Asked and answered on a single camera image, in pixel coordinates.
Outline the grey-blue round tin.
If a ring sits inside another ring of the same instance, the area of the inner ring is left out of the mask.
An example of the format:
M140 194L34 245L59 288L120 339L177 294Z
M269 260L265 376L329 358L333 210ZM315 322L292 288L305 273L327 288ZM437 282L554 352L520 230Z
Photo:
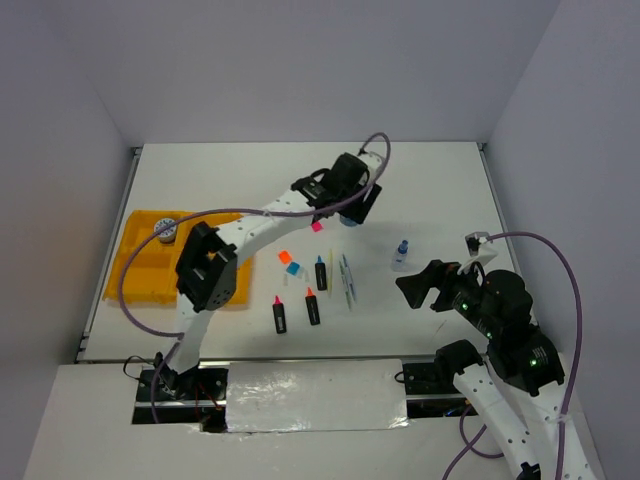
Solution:
M161 244L173 244L177 236L177 225L172 218L161 218L154 224L156 239Z

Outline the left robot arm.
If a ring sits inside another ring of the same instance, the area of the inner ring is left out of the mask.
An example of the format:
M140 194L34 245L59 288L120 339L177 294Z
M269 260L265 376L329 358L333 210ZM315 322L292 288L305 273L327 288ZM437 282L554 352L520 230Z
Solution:
M176 263L175 324L170 345L154 358L152 395L162 388L182 399L195 389L202 342L213 314L237 289L237 270L262 248L317 220L339 214L363 223L379 195L388 157L360 150L340 155L332 167L295 180L275 201L243 209L240 218L212 227L201 213Z

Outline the blue round tin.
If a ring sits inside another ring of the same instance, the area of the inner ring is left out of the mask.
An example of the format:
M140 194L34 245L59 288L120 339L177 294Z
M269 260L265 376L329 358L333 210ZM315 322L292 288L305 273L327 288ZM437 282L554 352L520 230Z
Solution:
M344 217L344 216L341 216L341 217L340 217L340 222L341 222L344 226L347 226L347 227L357 227L357 226L358 226L358 223L357 223L356 221L351 220L351 219L349 219L349 218L347 218L347 217Z

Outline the orange highlighter cap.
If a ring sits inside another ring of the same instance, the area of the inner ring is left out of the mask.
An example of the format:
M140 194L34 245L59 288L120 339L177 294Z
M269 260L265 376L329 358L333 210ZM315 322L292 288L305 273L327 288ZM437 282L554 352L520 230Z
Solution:
M292 261L290 253L285 250L280 251L278 257L283 264L289 264Z

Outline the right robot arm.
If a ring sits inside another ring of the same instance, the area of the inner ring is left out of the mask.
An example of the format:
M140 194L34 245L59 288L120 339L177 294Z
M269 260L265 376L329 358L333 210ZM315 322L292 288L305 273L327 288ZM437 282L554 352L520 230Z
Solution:
M595 478L564 407L569 381L558 351L532 322L533 299L519 275L433 260L395 283L412 309L437 290L433 311L458 313L487 339L485 354L468 340L438 349L435 380L471 403L514 478Z

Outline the orange black highlighter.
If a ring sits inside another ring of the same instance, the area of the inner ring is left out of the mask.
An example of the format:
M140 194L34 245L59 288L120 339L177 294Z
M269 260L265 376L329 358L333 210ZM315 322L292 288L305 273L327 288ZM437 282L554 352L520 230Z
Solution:
M312 326L319 325L321 323L321 320L317 297L310 287L307 288L305 303L310 324Z

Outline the pink black highlighter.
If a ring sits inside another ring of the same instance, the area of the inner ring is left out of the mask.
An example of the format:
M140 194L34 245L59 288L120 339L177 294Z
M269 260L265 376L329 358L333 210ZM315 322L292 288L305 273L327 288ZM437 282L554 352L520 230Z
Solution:
M284 308L283 302L281 301L278 295L276 295L274 298L274 303L272 305L272 312L273 312L276 332L278 334L286 333L287 325L286 325L285 308Z

